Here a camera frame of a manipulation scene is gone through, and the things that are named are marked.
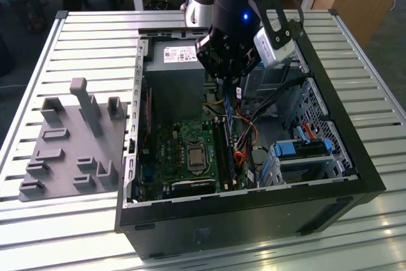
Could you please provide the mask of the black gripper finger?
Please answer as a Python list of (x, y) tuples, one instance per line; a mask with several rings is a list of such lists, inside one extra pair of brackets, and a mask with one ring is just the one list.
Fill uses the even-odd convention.
[(232, 84), (238, 84), (241, 79), (247, 76), (255, 68), (261, 58), (256, 47), (251, 49), (240, 49), (237, 57), (230, 60), (230, 72)]
[(229, 80), (228, 64), (212, 46), (210, 35), (198, 38), (195, 49), (197, 59), (212, 78), (221, 83)]

